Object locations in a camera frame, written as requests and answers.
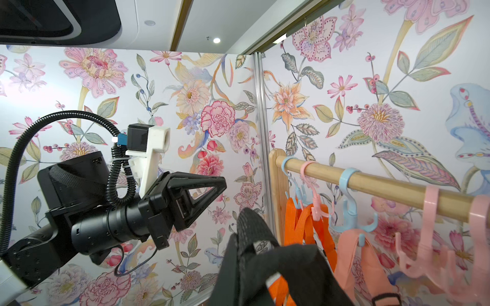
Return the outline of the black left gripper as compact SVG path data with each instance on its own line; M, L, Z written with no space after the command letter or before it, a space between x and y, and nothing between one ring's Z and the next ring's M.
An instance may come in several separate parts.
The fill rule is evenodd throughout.
M194 198L192 189L207 191ZM169 246L172 230L188 229L227 188L224 177L184 172L162 173L139 202L139 210L157 250Z

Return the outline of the orange bag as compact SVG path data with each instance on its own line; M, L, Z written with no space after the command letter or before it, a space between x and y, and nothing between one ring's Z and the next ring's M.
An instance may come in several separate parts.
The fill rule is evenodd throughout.
M303 210L296 209L291 198L287 201L284 224L284 245L307 244L316 245L314 233L317 234L330 267L335 270L338 261L336 246L329 232L328 222L314 221L312 205ZM290 297L287 281L280 276L269 286L269 293L275 305L296 305Z

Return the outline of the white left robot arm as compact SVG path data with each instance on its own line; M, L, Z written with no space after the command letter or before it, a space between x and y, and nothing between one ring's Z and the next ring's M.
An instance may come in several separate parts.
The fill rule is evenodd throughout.
M113 206L105 200L108 175L100 152L40 172L48 224L1 256L2 305L15 304L78 254L101 264L130 240L152 239L157 250L167 248L171 231L189 228L227 187L223 177L165 172L143 197Z

